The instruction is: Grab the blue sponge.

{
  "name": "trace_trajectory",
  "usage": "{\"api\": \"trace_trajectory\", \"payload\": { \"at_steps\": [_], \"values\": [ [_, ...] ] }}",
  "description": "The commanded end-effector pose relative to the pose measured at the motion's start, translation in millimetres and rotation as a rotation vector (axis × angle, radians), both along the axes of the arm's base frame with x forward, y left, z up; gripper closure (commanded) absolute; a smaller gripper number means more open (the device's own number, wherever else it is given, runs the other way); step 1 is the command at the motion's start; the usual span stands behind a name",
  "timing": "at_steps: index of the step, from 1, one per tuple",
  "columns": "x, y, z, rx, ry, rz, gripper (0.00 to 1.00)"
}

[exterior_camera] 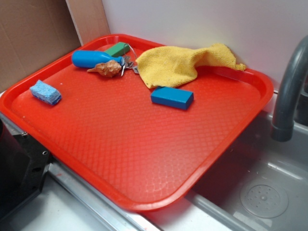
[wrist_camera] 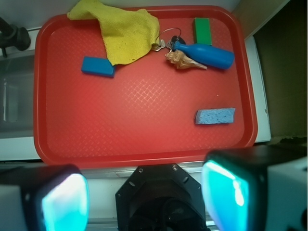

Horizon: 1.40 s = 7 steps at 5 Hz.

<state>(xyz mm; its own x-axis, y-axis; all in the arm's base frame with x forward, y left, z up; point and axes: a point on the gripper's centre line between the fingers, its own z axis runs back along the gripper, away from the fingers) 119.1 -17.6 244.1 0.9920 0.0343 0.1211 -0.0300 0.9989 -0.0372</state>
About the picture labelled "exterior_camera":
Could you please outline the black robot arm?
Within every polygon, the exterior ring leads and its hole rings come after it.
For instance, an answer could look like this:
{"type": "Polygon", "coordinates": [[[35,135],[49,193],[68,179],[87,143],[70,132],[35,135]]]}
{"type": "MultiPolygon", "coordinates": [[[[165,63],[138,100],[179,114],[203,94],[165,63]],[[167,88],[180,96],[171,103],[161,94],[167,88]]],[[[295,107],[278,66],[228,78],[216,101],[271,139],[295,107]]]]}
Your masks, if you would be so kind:
{"type": "Polygon", "coordinates": [[[37,197],[51,154],[29,134],[12,135],[0,123],[0,220],[37,197]]]}

